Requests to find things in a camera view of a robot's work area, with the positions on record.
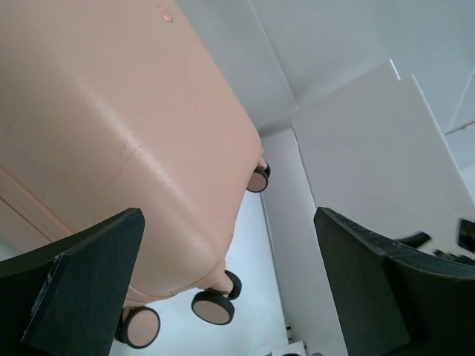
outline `white panel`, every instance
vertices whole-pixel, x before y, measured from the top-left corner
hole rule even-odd
[[[198,319],[191,300],[198,290],[152,303],[162,329],[147,349],[133,350],[114,341],[111,356],[264,356],[287,342],[266,220],[259,194],[246,193],[237,217],[227,267],[243,282],[233,302],[234,320],[214,326]]]
[[[249,0],[177,0],[258,128],[296,101]]]
[[[475,205],[413,78],[371,72],[294,121],[315,204],[391,238],[455,246]]]
[[[472,196],[472,199],[475,200],[475,165],[467,167],[462,170],[462,177],[467,184],[468,190]]]
[[[286,318],[309,353],[347,355],[318,247],[315,205],[292,130],[263,139],[272,168],[263,193]]]
[[[460,169],[475,165],[475,125],[445,137]]]
[[[475,65],[475,1],[371,2],[401,77],[414,74],[442,132],[449,131]]]
[[[465,96],[460,104],[455,120],[451,126],[451,131],[458,130],[464,126],[475,123],[475,79],[472,78]]]

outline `suitcase wheel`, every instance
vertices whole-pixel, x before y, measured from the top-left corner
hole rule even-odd
[[[247,190],[252,193],[260,193],[265,191],[269,184],[270,166],[267,164],[266,169],[257,167],[251,175],[251,179],[247,185]]]
[[[116,330],[116,339],[132,349],[144,349],[150,346],[160,332],[158,313],[147,306],[131,308],[127,317],[120,317]]]
[[[243,283],[240,281],[239,277],[235,275],[234,273],[225,270],[224,273],[226,273],[226,276],[231,280],[232,282],[232,291],[228,295],[228,300],[236,300],[240,296],[240,291],[243,289]]]
[[[213,291],[196,294],[191,309],[201,320],[215,325],[229,324],[235,315],[235,307],[229,299]]]

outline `stain mark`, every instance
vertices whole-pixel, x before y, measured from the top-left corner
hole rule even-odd
[[[157,7],[166,21],[173,22],[173,16],[165,6],[163,6],[162,4],[158,4]]]
[[[124,144],[122,145],[122,148],[121,148],[120,153],[119,153],[119,155],[121,157],[123,156],[126,149],[127,149],[127,141],[124,141]]]

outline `pink suitcase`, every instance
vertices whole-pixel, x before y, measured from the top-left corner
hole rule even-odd
[[[199,317],[230,322],[240,281],[224,257],[245,190],[265,189],[270,170],[180,8],[2,1],[0,45],[0,194],[38,231],[12,243],[29,251],[141,208],[117,337],[146,347],[160,319],[145,305],[194,287]]]

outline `scratch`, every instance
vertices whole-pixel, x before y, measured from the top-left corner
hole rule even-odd
[[[122,145],[122,149],[120,150],[120,156],[124,154],[125,150],[127,149],[127,141],[124,141],[124,144]]]
[[[108,187],[109,185],[111,185],[114,180],[117,179],[117,177],[124,171],[125,167],[127,166],[127,164],[132,160],[132,158],[135,156],[135,153],[137,152],[137,150],[139,148],[141,148],[143,145],[140,145],[140,146],[137,146],[136,148],[134,148],[134,150],[131,152],[131,154],[127,157],[127,159],[125,160],[124,164],[119,168],[119,170],[115,173],[115,175],[112,176],[112,178],[110,178],[107,183],[105,184],[105,187]]]

